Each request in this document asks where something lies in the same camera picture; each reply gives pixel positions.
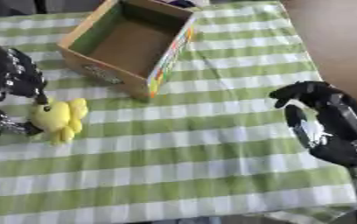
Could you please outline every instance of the robotic hand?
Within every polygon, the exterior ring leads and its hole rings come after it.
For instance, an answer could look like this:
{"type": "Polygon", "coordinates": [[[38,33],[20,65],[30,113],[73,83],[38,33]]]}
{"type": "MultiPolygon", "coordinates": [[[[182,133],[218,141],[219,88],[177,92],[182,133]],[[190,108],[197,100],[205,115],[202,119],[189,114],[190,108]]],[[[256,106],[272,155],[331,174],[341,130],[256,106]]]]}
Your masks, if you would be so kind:
{"type": "MultiPolygon", "coordinates": [[[[17,49],[0,46],[0,101],[6,95],[17,95],[33,98],[37,104],[47,104],[45,86],[46,81],[31,58],[17,49]]],[[[0,135],[4,131],[26,135],[41,132],[30,122],[11,122],[0,110],[0,135]]]]}
{"type": "Polygon", "coordinates": [[[318,112],[324,133],[320,139],[310,139],[302,125],[306,122],[303,110],[294,105],[285,108],[289,127],[314,157],[345,167],[357,166],[357,101],[353,97],[323,81],[297,82],[269,96],[276,99],[278,109],[296,99],[318,112]]]}
{"type": "Polygon", "coordinates": [[[318,139],[311,139],[304,111],[292,104],[284,108],[287,124],[300,143],[314,157],[346,167],[357,195],[357,101],[322,81],[297,82],[269,96],[276,99],[278,109],[296,99],[318,112],[323,130],[318,139]]]}

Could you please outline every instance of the yellow toy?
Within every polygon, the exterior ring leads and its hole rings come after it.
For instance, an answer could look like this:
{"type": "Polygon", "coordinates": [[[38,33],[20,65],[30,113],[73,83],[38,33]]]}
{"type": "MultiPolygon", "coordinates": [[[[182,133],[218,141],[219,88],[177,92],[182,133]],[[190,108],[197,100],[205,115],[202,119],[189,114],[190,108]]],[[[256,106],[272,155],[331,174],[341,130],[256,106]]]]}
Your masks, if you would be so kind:
{"type": "Polygon", "coordinates": [[[51,144],[69,143],[81,132],[81,119],[88,113],[86,100],[78,98],[69,102],[48,100],[46,105],[34,105],[30,121],[51,136],[51,144]]]}

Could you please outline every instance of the cardboard box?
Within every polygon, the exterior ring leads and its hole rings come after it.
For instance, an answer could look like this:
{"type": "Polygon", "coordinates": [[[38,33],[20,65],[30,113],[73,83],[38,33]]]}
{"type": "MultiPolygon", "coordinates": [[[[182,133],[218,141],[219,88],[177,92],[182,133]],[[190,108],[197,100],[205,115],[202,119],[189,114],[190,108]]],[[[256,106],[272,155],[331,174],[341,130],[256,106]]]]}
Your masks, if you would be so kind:
{"type": "Polygon", "coordinates": [[[147,99],[193,35],[194,15],[151,0],[107,0],[59,48],[70,68],[147,99]]]}

